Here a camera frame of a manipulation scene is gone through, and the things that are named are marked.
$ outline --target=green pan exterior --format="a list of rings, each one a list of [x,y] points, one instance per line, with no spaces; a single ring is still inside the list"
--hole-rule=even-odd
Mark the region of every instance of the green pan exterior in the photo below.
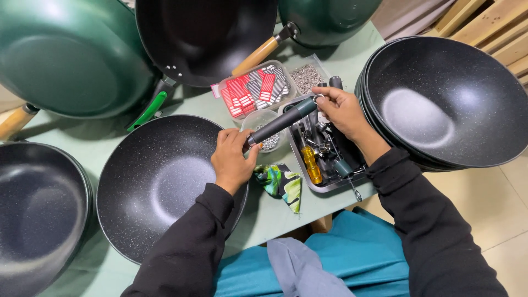
[[[283,25],[294,22],[300,29],[295,39],[308,48],[341,44],[371,18],[382,0],[279,0]]]
[[[148,100],[160,77],[119,0],[0,1],[0,83],[37,107],[113,117]]]

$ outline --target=teal pants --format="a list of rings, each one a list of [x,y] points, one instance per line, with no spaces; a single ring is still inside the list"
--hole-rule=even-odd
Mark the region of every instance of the teal pants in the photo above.
[[[323,269],[341,278],[357,297],[409,296],[409,266],[394,226],[359,207],[334,215],[331,230],[306,246]],[[223,259],[214,296],[282,296],[265,247]]]

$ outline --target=black sleeve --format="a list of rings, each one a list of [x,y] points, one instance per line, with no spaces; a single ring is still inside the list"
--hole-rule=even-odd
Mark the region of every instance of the black sleeve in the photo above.
[[[411,296],[507,296],[473,242],[471,226],[408,156],[393,148],[367,176],[394,218],[409,264]]]
[[[121,297],[211,296],[233,197],[208,183],[196,203],[154,245]]]

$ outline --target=screwdriver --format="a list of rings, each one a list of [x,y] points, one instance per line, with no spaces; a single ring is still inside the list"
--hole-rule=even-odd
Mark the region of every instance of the screwdriver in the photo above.
[[[323,177],[321,176],[321,171],[319,170],[317,163],[315,163],[315,152],[310,146],[306,145],[303,134],[300,130],[299,122],[297,122],[297,130],[299,131],[300,141],[303,146],[300,151],[303,154],[303,160],[306,164],[306,171],[308,171],[308,175],[310,176],[313,184],[322,183]]]

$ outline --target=table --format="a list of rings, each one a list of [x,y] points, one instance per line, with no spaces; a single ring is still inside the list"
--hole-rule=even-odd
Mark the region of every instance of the table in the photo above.
[[[368,57],[384,44],[383,39],[368,23],[358,34],[335,48],[309,50],[292,40],[283,42],[269,57],[286,67],[299,59],[316,53],[330,75],[343,79],[346,91],[353,91],[356,80]],[[191,114],[208,118],[224,128],[235,127],[221,98],[215,99],[210,89],[178,86],[174,99],[166,102],[163,115]],[[59,147],[75,157],[96,189],[102,168],[113,149],[126,136],[123,127],[129,118],[105,120],[75,120],[40,112],[22,132],[29,141]],[[300,172],[289,145],[260,154],[259,164],[285,163]],[[242,218],[225,244],[224,257],[245,248],[259,245],[325,215],[356,202],[351,188],[326,194],[311,192],[303,183],[300,214],[293,214],[281,199],[268,196],[260,187],[252,187]],[[357,186],[363,197],[374,194],[369,182]],[[115,251],[100,230],[93,216],[88,239],[68,269],[39,297],[116,297],[130,284],[139,266]]]

